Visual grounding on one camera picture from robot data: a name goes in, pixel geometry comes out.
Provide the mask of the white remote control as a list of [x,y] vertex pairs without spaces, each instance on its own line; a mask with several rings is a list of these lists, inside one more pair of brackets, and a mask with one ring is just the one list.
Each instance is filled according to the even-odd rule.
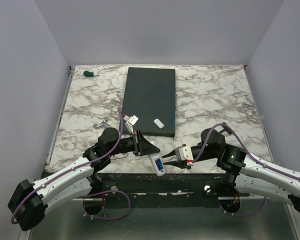
[[152,167],[156,173],[157,176],[161,177],[166,174],[166,168],[162,161],[162,154],[161,150],[156,146],[154,141],[150,142],[154,148],[150,151],[150,154],[148,154],[148,157],[150,159],[150,162],[152,164]]

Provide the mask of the white battery compartment cover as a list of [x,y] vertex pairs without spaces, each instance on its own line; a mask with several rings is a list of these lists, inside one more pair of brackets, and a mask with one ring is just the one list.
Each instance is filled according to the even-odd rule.
[[153,121],[159,129],[163,129],[165,125],[157,118]]

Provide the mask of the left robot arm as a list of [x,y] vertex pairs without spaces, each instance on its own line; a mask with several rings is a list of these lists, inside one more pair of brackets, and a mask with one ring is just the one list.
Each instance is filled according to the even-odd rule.
[[98,137],[97,143],[71,165],[46,178],[34,182],[25,179],[18,183],[7,204],[12,213],[11,223],[28,231],[57,205],[77,197],[97,197],[101,185],[93,180],[93,176],[111,163],[111,156],[125,153],[148,156],[158,176],[166,173],[160,149],[146,140],[140,131],[122,137],[121,130],[109,127]]

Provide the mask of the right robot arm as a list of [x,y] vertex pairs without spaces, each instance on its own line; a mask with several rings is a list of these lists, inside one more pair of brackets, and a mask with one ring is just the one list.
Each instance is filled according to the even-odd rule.
[[216,165],[226,172],[220,191],[231,196],[254,194],[282,201],[300,213],[300,172],[266,161],[242,145],[226,143],[225,136],[213,128],[201,132],[196,146],[186,144],[164,155],[174,156],[169,165],[189,169],[196,162],[216,159]]

